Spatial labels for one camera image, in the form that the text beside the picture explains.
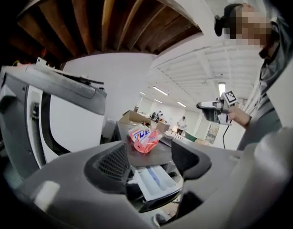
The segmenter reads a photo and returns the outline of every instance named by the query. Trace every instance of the wooden ceiling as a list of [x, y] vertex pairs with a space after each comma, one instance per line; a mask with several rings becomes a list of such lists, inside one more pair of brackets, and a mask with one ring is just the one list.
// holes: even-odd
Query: wooden ceiling
[[91, 54], [159, 54], [200, 28], [157, 0], [45, 0], [18, 17], [5, 47], [5, 64], [51, 65]]

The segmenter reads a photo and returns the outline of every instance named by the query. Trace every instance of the ceiling light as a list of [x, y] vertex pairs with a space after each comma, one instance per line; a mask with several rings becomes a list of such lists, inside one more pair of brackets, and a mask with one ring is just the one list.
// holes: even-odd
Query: ceiling light
[[219, 96], [222, 95], [226, 91], [226, 83], [224, 82], [219, 82], [218, 83], [218, 89], [219, 89]]
[[157, 87], [155, 87], [155, 86], [154, 86], [154, 89], [156, 89], [156, 90], [159, 91], [160, 93], [162, 93], [162, 94], [168, 96], [167, 93], [165, 93], [164, 91], [160, 90], [159, 88], [157, 88]]
[[186, 107], [184, 104], [182, 104], [182, 103], [180, 103], [180, 102], [177, 102], [177, 103], [179, 103], [181, 106], [183, 106], [183, 107]]

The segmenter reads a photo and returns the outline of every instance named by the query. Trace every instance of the black panel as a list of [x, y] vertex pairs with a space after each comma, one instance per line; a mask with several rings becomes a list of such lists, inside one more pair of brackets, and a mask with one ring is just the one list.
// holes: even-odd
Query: black panel
[[192, 192], [187, 192], [182, 195], [181, 203], [178, 207], [177, 219], [190, 213], [196, 209], [199, 205], [202, 204], [202, 201], [195, 196]]
[[172, 159], [184, 180], [198, 179], [212, 165], [205, 153], [175, 139], [172, 141]]
[[87, 179], [103, 192], [126, 194], [130, 170], [127, 146], [120, 143], [89, 159], [84, 172]]

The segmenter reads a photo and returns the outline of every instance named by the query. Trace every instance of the chip bag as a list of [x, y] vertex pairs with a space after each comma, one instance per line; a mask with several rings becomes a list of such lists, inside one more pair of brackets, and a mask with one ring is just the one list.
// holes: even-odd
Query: chip bag
[[150, 152], [159, 142], [158, 130], [152, 130], [146, 126], [138, 125], [128, 133], [135, 149], [144, 154]]

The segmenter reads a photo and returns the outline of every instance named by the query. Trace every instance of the plastic package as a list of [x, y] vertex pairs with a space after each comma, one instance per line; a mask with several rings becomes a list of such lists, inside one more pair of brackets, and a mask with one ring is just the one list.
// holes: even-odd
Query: plastic package
[[158, 130], [138, 125], [128, 132], [133, 141], [133, 146], [141, 153], [146, 154], [150, 152], [158, 144]]

